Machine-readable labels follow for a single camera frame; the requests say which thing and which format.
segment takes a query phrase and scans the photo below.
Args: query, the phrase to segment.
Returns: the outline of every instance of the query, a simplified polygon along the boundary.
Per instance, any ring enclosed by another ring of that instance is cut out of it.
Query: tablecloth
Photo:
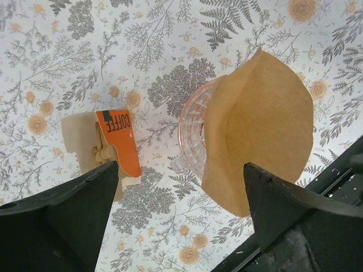
[[[362,0],[0,2],[1,204],[80,175],[61,118],[132,113],[142,183],[113,204],[97,272],[211,271],[254,232],[192,172],[169,166],[195,83],[234,71],[258,47],[314,100],[314,148],[298,184],[362,134]]]

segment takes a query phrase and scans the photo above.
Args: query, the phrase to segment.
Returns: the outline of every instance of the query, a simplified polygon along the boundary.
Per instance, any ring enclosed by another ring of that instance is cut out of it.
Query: floral pattern
[[[211,271],[254,229],[171,170],[184,104],[262,46],[314,101],[306,186],[361,135],[362,29],[362,0],[4,0],[0,204],[80,175],[61,118],[127,108],[142,179],[113,204],[96,271]]]

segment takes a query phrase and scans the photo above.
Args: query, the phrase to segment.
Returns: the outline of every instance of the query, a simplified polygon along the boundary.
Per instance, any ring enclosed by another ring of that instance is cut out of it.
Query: brown paper coffee filter
[[[259,49],[221,78],[205,115],[202,188],[237,216],[250,214],[243,166],[296,182],[313,147],[313,101],[299,77]]]

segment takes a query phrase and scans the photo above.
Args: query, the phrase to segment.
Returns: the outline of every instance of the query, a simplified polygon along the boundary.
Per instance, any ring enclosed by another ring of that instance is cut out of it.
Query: black object
[[[117,163],[109,162],[0,206],[1,271],[95,271],[118,171]]]
[[[363,137],[306,189],[246,164],[255,234],[213,272],[361,271],[362,153]]]

